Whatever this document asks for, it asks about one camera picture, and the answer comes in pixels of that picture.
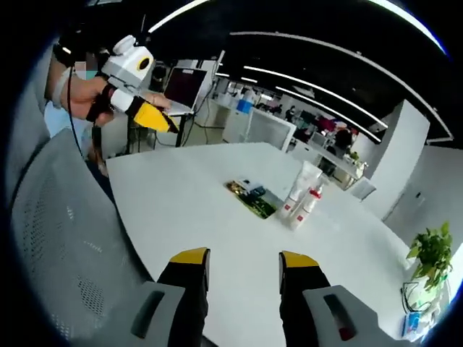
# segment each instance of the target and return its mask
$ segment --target white chair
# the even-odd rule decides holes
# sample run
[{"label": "white chair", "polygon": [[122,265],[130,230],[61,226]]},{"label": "white chair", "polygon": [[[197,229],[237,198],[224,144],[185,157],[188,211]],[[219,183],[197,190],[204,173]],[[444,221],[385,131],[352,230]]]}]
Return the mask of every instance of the white chair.
[{"label": "white chair", "polygon": [[245,142],[266,142],[286,152],[295,131],[296,126],[293,123],[253,108]]},{"label": "white chair", "polygon": [[67,340],[90,337],[148,277],[68,129],[27,167],[11,219],[27,282]]},{"label": "white chair", "polygon": [[365,177],[362,177],[353,185],[346,192],[350,193],[360,201],[365,200],[371,193],[376,190],[376,187],[371,183],[371,181]]}]

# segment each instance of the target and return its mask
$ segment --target cable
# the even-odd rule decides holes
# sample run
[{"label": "cable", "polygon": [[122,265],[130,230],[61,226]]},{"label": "cable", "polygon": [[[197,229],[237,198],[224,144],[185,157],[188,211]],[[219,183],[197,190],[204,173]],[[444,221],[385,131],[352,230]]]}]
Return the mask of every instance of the cable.
[{"label": "cable", "polygon": [[71,111],[71,77],[74,70],[74,64],[72,64],[71,69],[69,70],[69,79],[67,81],[67,108],[69,109],[69,121],[71,122],[72,133],[74,134],[74,140],[77,148],[79,148],[80,156],[83,158],[82,150],[79,146],[79,141],[77,140],[77,135],[75,134],[74,122],[72,121],[72,111]]},{"label": "cable", "polygon": [[[213,66],[213,73],[212,73],[213,77],[216,75],[217,70],[218,70],[218,61],[216,61],[214,63],[214,66]],[[189,130],[188,135],[187,135],[187,139],[183,142],[182,147],[184,147],[187,144],[187,141],[190,138],[191,131],[192,131],[194,125],[195,125],[195,116],[197,115],[199,110],[203,107],[204,102],[208,99],[209,95],[212,92],[212,89],[214,89],[214,82],[212,82],[211,87],[209,88],[209,91],[206,93],[203,101],[201,101],[200,107],[198,107],[197,110],[195,111],[195,114],[194,114],[193,120],[192,120],[192,124],[191,124],[190,130]],[[205,120],[205,124],[208,123],[209,117],[211,116],[211,110],[209,109],[209,102],[207,102],[207,105],[208,105],[208,117]],[[205,127],[204,127],[204,135],[205,135],[205,143],[208,145],[209,144],[209,138],[208,138],[208,133],[207,133]]]},{"label": "cable", "polygon": [[[208,107],[208,117],[205,119],[204,124],[208,123],[209,117],[211,116],[211,110],[209,109],[209,102],[205,103]],[[205,143],[209,145],[208,130],[204,128]]]},{"label": "cable", "polygon": [[[423,303],[421,306],[419,306],[417,309],[411,308],[411,306],[409,305],[409,299],[410,299],[411,294],[407,297],[407,291],[405,290],[405,285],[406,284],[414,284],[415,285],[415,287],[410,289],[409,292],[415,290],[419,286],[418,282],[404,282],[404,284],[402,284],[402,307],[404,308],[405,313],[408,313],[408,312],[423,312],[426,309],[428,309],[430,307],[430,305],[433,304],[431,301],[427,301],[427,302]],[[429,307],[427,307],[426,309],[422,309],[425,305],[429,305]]]}]

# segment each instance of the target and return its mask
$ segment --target office desk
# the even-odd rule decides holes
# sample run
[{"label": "office desk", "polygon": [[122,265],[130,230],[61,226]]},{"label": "office desk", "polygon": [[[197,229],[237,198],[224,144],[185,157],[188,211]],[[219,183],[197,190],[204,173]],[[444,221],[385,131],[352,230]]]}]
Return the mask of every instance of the office desk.
[{"label": "office desk", "polygon": [[357,167],[355,165],[352,165],[345,160],[336,157],[333,153],[330,153],[327,151],[325,148],[323,148],[320,145],[317,145],[316,143],[309,141],[309,143],[303,143],[301,142],[309,151],[314,151],[321,155],[322,157],[326,158],[327,160],[331,161],[334,165],[336,165],[337,168],[340,168],[342,171],[344,171],[346,174],[351,176],[354,179],[360,179],[362,177],[361,174],[357,172]]},{"label": "office desk", "polygon": [[306,254],[332,285],[378,313],[398,338],[408,247],[354,197],[330,184],[297,232],[251,213],[224,183],[258,180],[286,197],[301,163],[265,143],[183,147],[108,160],[128,236],[157,279],[180,251],[211,249],[204,335],[220,347],[285,346],[279,317],[279,252]]}]

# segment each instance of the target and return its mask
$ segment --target plant pot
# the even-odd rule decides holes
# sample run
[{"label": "plant pot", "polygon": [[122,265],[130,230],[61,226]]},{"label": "plant pot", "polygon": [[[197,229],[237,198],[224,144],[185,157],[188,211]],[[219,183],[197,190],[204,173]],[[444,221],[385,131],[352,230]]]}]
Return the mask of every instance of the plant pot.
[{"label": "plant pot", "polygon": [[424,311],[429,307],[429,303],[431,303],[439,295],[442,286],[439,285],[425,289],[426,282],[429,279],[428,276],[412,278],[412,275],[415,273],[418,265],[421,264],[419,259],[412,259],[415,261],[412,262],[410,267],[406,270],[406,278],[410,278],[410,281],[404,283],[402,296],[405,298],[408,307],[415,311]]}]

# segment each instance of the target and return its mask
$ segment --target black monitor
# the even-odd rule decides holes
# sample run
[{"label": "black monitor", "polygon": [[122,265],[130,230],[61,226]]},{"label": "black monitor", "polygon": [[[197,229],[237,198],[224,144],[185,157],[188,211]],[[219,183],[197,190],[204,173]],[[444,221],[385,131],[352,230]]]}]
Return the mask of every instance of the black monitor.
[{"label": "black monitor", "polygon": [[169,100],[193,108],[205,75],[205,70],[176,67],[171,73],[164,95]]},{"label": "black monitor", "polygon": [[304,119],[305,123],[308,123],[308,124],[313,124],[317,120],[317,116],[315,116],[315,115],[313,115],[311,113],[308,113],[307,111],[302,111],[300,117],[302,119]]}]

